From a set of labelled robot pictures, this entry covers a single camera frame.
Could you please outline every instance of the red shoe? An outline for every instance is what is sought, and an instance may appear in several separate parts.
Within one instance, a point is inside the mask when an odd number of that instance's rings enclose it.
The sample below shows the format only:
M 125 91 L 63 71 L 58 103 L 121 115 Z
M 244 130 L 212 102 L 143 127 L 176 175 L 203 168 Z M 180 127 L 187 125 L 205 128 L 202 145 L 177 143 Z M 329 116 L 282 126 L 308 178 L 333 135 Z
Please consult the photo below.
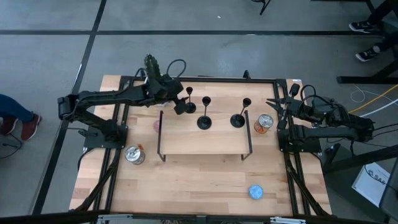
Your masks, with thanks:
M 8 116 L 6 118 L 3 118 L 2 125 L 0 128 L 0 133 L 2 135 L 10 134 L 14 130 L 15 125 L 17 124 L 17 121 L 18 121 L 18 119 L 13 116 Z
M 40 123 L 41 117 L 35 113 L 33 116 L 32 121 L 22 123 L 21 139 L 23 141 L 31 139 L 36 134 L 37 126 Z

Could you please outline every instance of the white cable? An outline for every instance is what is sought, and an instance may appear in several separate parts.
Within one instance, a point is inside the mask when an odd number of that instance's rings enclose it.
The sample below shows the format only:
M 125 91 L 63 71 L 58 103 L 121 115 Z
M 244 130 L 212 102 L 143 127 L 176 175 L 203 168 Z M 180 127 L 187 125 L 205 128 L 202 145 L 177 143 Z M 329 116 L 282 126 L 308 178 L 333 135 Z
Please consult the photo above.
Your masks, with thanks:
M 367 114 L 361 115 L 360 117 L 361 117 L 361 118 L 363 118 L 363 117 L 366 117 L 367 115 L 370 115 L 370 114 L 376 113 L 376 112 L 378 112 L 378 111 L 380 111 L 380 110 L 383 110 L 384 108 L 386 108 L 386 107 L 388 107 L 388 106 L 391 106 L 391 105 L 393 105 L 393 104 L 394 104 L 394 103 L 396 103 L 396 102 L 398 102 L 398 99 L 396 99 L 396 100 L 392 101 L 391 103 L 387 104 L 386 106 L 382 106 L 382 107 L 380 107 L 380 108 L 379 108 L 379 109 L 377 109 L 377 110 L 374 110 L 374 111 L 372 111 L 372 112 L 370 112 L 370 113 L 367 113 Z
M 351 100 L 352 101 L 354 101 L 355 103 L 362 103 L 362 102 L 364 102 L 365 101 L 365 99 L 366 99 L 366 96 L 365 96 L 365 93 L 370 93 L 370 94 L 373 94 L 373 95 L 376 95 L 376 96 L 380 96 L 380 94 L 377 94 L 377 93 L 372 93 L 372 92 L 370 92 L 370 91 L 366 91 L 366 90 L 362 90 L 362 89 L 360 89 L 357 85 L 355 85 L 354 84 L 354 86 L 358 89 L 358 90 L 356 90 L 356 91 L 354 91 L 354 92 L 352 92 L 351 94 L 350 94 L 350 98 L 351 98 Z M 360 100 L 360 101 L 356 101 L 356 100 L 354 100 L 353 99 L 353 94 L 354 93 L 357 93 L 357 92 L 361 92 L 362 93 L 362 95 L 363 95 L 363 99 L 362 100 Z M 390 99 L 390 98 L 388 98 L 388 97 L 386 97 L 386 96 L 383 96 L 385 99 L 387 99 L 387 100 L 389 100 L 389 101 L 393 101 L 392 99 Z

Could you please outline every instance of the black sneaker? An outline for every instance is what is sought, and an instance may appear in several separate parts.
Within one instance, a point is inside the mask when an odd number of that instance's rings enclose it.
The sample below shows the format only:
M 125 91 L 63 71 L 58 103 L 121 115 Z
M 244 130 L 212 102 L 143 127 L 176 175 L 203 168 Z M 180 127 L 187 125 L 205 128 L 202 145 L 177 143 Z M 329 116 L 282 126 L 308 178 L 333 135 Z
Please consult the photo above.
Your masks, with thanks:
M 371 47 L 370 49 L 365 50 L 364 52 L 356 54 L 355 57 L 358 58 L 358 60 L 360 60 L 361 62 L 367 62 L 372 60 L 374 57 L 378 55 L 379 53 L 375 52 L 373 50 L 373 47 Z
M 355 32 L 362 32 L 365 34 L 370 34 L 371 32 L 376 31 L 376 28 L 369 24 L 367 21 L 363 22 L 352 22 L 349 24 L 349 28 Z

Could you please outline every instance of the jeans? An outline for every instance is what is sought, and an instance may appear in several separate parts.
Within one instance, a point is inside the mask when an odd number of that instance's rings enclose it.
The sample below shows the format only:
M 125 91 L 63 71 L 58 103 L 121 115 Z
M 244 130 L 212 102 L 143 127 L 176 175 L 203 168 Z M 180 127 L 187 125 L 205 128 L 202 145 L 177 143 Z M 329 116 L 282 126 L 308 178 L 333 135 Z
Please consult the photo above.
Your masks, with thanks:
M 15 117 L 25 123 L 32 121 L 34 115 L 11 97 L 0 94 L 0 117 Z
M 371 25 L 376 25 L 381 22 L 381 20 L 392 11 L 392 6 L 390 0 L 385 0 L 379 7 L 377 7 L 374 12 L 369 16 L 368 23 Z M 398 32 L 389 34 L 381 43 L 376 45 L 380 50 L 386 51 L 390 47 L 398 44 Z

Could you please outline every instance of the sneaker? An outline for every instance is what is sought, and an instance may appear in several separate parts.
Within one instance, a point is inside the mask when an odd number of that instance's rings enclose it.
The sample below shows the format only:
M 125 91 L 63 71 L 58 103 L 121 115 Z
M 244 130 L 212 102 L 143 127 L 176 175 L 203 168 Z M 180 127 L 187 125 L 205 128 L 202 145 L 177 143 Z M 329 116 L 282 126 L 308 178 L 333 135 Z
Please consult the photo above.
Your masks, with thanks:
M 370 34 L 371 32 L 376 31 L 376 28 L 369 24 L 367 21 L 363 22 L 352 22 L 349 24 L 349 28 L 355 32 L 362 32 L 365 34 Z
M 361 62 L 367 62 L 372 60 L 374 57 L 378 55 L 379 53 L 375 52 L 373 50 L 373 47 L 371 47 L 369 50 L 365 50 L 364 52 L 356 54 L 355 57 L 358 58 L 358 60 L 360 60 Z
M 33 120 L 25 122 L 22 124 L 22 134 L 21 139 L 23 141 L 31 139 L 37 131 L 37 126 L 39 125 L 41 117 L 37 114 L 33 114 Z
M 10 134 L 14 130 L 17 122 L 18 122 L 18 119 L 13 116 L 8 116 L 6 118 L 3 118 L 2 125 L 0 128 L 0 134 L 2 134 L 2 135 Z

